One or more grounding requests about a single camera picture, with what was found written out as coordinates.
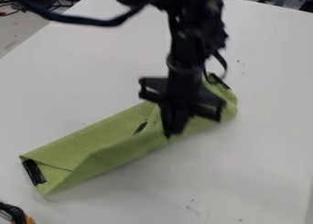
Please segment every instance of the white tabletop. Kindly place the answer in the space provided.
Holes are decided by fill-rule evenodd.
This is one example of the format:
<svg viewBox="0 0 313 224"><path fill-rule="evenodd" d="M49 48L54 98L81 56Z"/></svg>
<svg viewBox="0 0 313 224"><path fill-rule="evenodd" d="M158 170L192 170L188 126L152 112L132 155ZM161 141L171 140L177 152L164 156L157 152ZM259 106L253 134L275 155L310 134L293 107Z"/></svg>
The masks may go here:
<svg viewBox="0 0 313 224"><path fill-rule="evenodd" d="M313 15L226 0L234 121L49 197L18 156L140 102L166 75L166 16L119 28L50 24L0 60L0 199L42 224L302 224L313 174ZM69 12L106 17L114 0ZM215 61L209 69L219 69Z"/></svg>

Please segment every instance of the black tag on cloth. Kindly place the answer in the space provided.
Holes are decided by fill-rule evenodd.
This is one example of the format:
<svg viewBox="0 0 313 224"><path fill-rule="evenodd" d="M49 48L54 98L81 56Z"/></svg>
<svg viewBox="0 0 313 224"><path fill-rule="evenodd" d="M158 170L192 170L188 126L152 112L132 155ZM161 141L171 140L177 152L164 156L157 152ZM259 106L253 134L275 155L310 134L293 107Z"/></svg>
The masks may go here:
<svg viewBox="0 0 313 224"><path fill-rule="evenodd" d="M23 162L23 167L26 169L34 186L47 182L46 178L42 175L38 165L34 160L26 160L25 162Z"/></svg>

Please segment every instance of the wire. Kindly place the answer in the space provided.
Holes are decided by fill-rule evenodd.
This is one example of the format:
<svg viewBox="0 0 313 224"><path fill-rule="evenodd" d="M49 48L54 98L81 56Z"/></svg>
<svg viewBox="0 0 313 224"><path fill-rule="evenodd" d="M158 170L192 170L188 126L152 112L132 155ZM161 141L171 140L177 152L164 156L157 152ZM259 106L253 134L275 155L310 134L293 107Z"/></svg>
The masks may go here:
<svg viewBox="0 0 313 224"><path fill-rule="evenodd" d="M8 3L8 4L4 4L4 5L0 5L0 8L8 6L8 5L12 5L12 3Z"/></svg>
<svg viewBox="0 0 313 224"><path fill-rule="evenodd" d="M29 10L33 11L34 13L48 19L51 21L57 21L61 23L68 23L68 24L78 24L78 25L89 25L89 26L98 26L98 27L117 27L120 26L123 22L125 22L130 17L138 14L143 8L144 5L132 7L128 12L114 17L109 20L99 20L99 19L92 19L88 17L82 16L64 16L60 14L55 14L53 12L49 12L43 8L40 8L29 0L17 0L22 5L26 6Z"/></svg>
<svg viewBox="0 0 313 224"><path fill-rule="evenodd" d="M12 5L12 3L8 3L8 4L4 4L4 5L0 5L0 8L1 7L5 7L5 6L9 6L9 5ZM0 14L0 16L11 16L11 15L14 15L16 13L18 13L19 11L21 11L20 9L16 10L16 11L13 11L11 13L5 13L5 12L1 12L2 14Z"/></svg>
<svg viewBox="0 0 313 224"><path fill-rule="evenodd" d="M7 14L2 15L2 16L11 16L11 15L14 15L14 14L18 13L19 11L21 11L21 10L20 10L20 9L17 9L16 11L13 11L13 12L11 12L11 13L7 13Z"/></svg>

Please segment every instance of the folded green fabric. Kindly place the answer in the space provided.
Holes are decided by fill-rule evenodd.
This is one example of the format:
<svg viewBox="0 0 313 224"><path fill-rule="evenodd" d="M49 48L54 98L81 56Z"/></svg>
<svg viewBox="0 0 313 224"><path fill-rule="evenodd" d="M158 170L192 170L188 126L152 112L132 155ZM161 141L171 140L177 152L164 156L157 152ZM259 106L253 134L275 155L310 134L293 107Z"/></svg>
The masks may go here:
<svg viewBox="0 0 313 224"><path fill-rule="evenodd" d="M227 101L222 120L237 113L237 98L221 83L206 87ZM30 176L38 176L38 193L47 195L143 157L190 134L218 123L200 117L190 120L182 135L163 135L160 110L145 101L126 111L65 136L53 143L21 155Z"/></svg>

